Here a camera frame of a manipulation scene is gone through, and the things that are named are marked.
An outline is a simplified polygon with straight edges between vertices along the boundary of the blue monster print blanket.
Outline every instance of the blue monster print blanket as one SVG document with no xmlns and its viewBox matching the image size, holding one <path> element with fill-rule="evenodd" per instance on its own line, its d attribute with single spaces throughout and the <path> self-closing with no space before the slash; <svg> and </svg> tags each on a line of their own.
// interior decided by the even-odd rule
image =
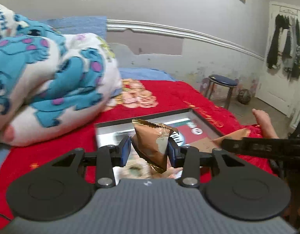
<svg viewBox="0 0 300 234">
<path fill-rule="evenodd" d="M 63 35 L 0 5 L 0 142 L 26 146 L 84 125 L 121 89 L 108 44 Z"/>
</svg>

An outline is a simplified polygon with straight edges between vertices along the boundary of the metal stool leg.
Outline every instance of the metal stool leg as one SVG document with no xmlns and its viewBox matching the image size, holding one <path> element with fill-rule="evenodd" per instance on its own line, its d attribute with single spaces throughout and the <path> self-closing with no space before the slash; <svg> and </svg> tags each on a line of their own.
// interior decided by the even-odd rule
<svg viewBox="0 0 300 234">
<path fill-rule="evenodd" d="M 212 96 L 212 94 L 213 94 L 213 91 L 214 91 L 214 86 L 215 86 L 215 83 L 213 82 L 212 89 L 210 90 L 209 99 L 210 99 L 210 97 L 211 97 L 211 96 Z"/>
<path fill-rule="evenodd" d="M 228 110 L 229 108 L 229 105 L 230 105 L 230 100 L 231 100 L 231 96 L 232 96 L 232 91 L 233 91 L 233 88 L 229 88 L 229 91 L 228 91 L 228 95 L 227 95 L 227 99 L 226 99 L 226 103 L 225 103 L 225 109 Z"/>
<path fill-rule="evenodd" d="M 209 92 L 209 90 L 210 90 L 210 84 L 211 84 L 211 81 L 209 80 L 209 83 L 208 83 L 208 85 L 207 85 L 207 90 L 206 90 L 206 92 L 204 93 L 204 97 L 206 97 L 206 98 L 207 98 L 207 94 L 208 94 L 208 92 Z"/>
</svg>

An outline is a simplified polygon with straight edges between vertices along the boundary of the black cable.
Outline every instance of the black cable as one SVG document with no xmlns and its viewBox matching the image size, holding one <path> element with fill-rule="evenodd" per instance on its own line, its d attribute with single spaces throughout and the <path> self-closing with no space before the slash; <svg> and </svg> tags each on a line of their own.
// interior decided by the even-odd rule
<svg viewBox="0 0 300 234">
<path fill-rule="evenodd" d="M 5 216 L 5 215 L 3 215 L 3 214 L 1 214 L 1 213 L 0 213 L 0 217 L 2 217 L 2 218 L 4 218 L 4 219 L 8 220 L 9 222 L 11 221 L 11 219 L 10 219 L 9 217 L 7 217 L 7 216 Z"/>
</svg>

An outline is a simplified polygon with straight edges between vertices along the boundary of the black circular pad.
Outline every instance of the black circular pad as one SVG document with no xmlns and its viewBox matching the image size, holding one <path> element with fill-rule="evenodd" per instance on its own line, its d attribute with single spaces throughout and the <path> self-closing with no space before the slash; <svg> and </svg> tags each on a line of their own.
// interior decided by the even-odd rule
<svg viewBox="0 0 300 234">
<path fill-rule="evenodd" d="M 280 215 L 290 201 L 289 187 L 262 170 L 232 167 L 206 186 L 207 201 L 223 214 L 244 221 L 262 221 Z"/>
<path fill-rule="evenodd" d="M 53 221 L 83 208 L 92 195 L 89 184 L 68 168 L 34 170 L 8 188 L 7 202 L 16 216 L 33 221 Z"/>
</svg>

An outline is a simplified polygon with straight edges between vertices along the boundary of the white crown molding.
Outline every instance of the white crown molding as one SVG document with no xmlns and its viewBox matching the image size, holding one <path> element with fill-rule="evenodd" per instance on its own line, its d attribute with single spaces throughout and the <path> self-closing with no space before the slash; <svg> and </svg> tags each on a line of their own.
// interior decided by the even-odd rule
<svg viewBox="0 0 300 234">
<path fill-rule="evenodd" d="M 173 36 L 173 37 L 180 37 L 180 38 L 187 38 L 192 40 L 199 40 L 206 43 L 210 43 L 216 46 L 221 46 L 225 48 L 229 48 L 238 52 L 241 52 L 243 54 L 250 55 L 252 57 L 255 57 L 257 59 L 260 59 L 264 61 L 264 57 L 252 52 L 249 49 L 246 49 L 243 46 L 240 46 L 238 44 L 235 44 L 233 42 L 222 40 L 219 38 L 216 38 L 214 36 L 172 27 L 172 26 L 165 26 L 165 25 L 159 25 L 159 24 L 153 24 L 153 23 L 147 23 L 147 22 L 138 22 L 138 21 L 129 21 L 129 20 L 113 20 L 108 19 L 107 20 L 107 30 L 108 31 L 119 31 L 123 32 L 125 30 L 131 30 L 133 32 L 139 32 L 139 33 L 150 33 L 150 34 L 160 34 L 165 36 Z"/>
</svg>

